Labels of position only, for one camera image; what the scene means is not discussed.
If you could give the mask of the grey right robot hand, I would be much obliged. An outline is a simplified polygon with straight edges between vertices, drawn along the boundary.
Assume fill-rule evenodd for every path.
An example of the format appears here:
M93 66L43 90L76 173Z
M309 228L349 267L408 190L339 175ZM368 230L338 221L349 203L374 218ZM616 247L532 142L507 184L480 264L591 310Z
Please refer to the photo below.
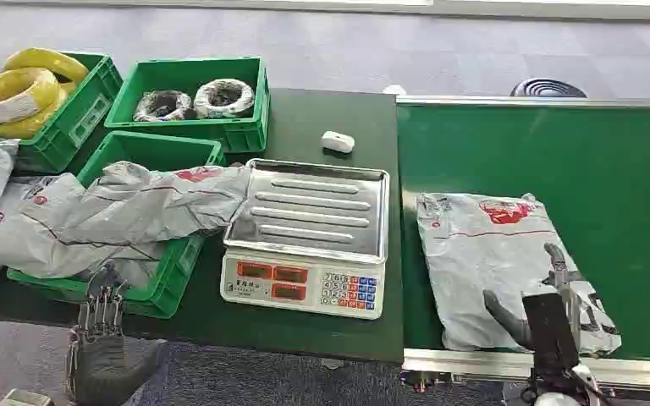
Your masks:
M554 291L523 295L526 313L518 319L500 304L495 292L482 292L487 312L523 348L533 352L533 367L526 394L542 396L559 392L572 397L598 390L595 379L584 374L580 361L579 296L570 286L570 273L563 251L555 244L543 245L553 268Z

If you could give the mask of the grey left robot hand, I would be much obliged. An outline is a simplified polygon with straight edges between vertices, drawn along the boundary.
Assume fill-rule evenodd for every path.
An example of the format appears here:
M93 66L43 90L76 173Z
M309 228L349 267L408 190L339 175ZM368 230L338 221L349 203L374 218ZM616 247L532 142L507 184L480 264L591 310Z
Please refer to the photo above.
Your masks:
M114 261L88 280L85 300L69 332L66 389L75 405L124 405L166 363L168 342L140 339L128 355L123 331L124 290Z

